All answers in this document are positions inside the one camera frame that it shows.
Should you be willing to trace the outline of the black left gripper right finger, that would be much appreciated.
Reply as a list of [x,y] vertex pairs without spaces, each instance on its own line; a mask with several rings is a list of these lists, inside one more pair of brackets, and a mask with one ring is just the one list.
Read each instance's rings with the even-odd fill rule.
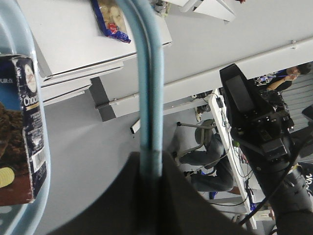
[[172,156],[162,152],[158,235],[251,235],[210,205],[185,179]]

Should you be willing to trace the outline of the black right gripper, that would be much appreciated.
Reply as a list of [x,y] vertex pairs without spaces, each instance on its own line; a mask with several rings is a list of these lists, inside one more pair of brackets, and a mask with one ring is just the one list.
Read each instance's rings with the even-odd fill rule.
[[291,155],[293,121],[279,94],[263,97],[236,64],[220,70],[231,136],[249,158],[274,161]]

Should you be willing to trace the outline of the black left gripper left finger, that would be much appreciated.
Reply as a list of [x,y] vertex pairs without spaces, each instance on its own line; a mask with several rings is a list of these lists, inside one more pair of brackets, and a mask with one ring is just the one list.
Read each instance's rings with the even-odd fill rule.
[[155,235],[155,185],[140,171],[143,157],[131,152],[118,176],[88,208],[52,235]]

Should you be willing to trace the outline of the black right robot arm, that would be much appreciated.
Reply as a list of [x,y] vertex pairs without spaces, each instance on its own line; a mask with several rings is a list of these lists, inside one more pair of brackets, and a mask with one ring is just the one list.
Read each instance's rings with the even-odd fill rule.
[[300,151],[313,137],[312,127],[293,140],[293,121],[276,92],[261,95],[231,64],[220,70],[230,134],[237,141],[271,205],[279,235],[310,235],[313,203],[303,170]]

